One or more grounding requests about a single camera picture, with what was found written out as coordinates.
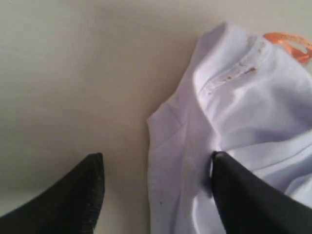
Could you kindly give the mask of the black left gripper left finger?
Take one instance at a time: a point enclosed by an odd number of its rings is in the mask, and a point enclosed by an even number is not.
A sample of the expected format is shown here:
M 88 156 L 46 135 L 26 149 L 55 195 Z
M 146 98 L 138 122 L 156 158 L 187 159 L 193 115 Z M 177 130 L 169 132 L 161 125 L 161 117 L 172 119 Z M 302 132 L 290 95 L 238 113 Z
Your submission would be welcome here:
M 89 154 L 50 188 L 1 216 L 2 234 L 92 234 L 105 196 L 102 153 Z

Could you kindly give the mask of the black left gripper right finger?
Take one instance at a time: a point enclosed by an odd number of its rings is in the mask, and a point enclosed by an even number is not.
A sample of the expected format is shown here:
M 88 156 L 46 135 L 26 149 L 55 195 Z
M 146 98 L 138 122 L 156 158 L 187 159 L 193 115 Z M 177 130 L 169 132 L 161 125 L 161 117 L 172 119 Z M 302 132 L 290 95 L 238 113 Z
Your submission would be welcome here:
M 226 152 L 212 154 L 212 193 L 228 234 L 310 234 L 311 208 L 259 179 Z

